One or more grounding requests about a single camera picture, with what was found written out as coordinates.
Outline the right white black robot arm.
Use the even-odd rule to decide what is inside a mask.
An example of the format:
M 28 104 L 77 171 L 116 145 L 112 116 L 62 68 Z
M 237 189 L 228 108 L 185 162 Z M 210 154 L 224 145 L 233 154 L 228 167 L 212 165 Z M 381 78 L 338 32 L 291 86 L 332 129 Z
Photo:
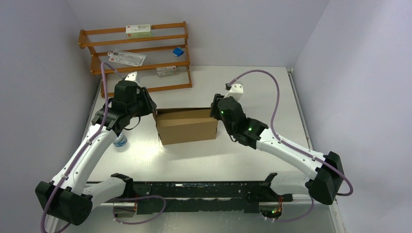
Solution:
M 303 173 L 278 175 L 262 188 L 266 200 L 273 201 L 285 194 L 307 194 L 319 203 L 331 205 L 339 195 L 344 170 L 337 153 L 309 150 L 275 135 L 267 124 L 247 117 L 233 97 L 215 94 L 210 116 L 223 122 L 234 142 L 271 154 Z

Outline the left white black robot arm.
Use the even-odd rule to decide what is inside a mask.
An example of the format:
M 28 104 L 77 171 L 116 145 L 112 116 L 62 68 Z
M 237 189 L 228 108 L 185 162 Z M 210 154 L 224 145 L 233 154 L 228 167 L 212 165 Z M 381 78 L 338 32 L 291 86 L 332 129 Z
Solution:
M 131 119 L 150 115 L 155 109 L 146 87 L 128 80 L 115 85 L 114 96 L 96 112 L 74 155 L 49 182 L 40 182 L 35 188 L 43 209 L 42 223 L 50 215 L 78 226 L 100 204 L 111 199 L 127 202 L 136 196 L 133 179 L 119 173 L 91 186 L 86 183 L 102 155 Z

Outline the brown cardboard box sheet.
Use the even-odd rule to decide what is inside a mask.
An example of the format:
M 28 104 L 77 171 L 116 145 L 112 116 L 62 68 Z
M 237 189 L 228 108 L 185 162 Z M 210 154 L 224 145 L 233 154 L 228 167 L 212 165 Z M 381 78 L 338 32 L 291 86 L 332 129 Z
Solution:
M 162 145 L 180 144 L 216 138 L 218 121 L 211 108 L 165 108 L 153 113 Z

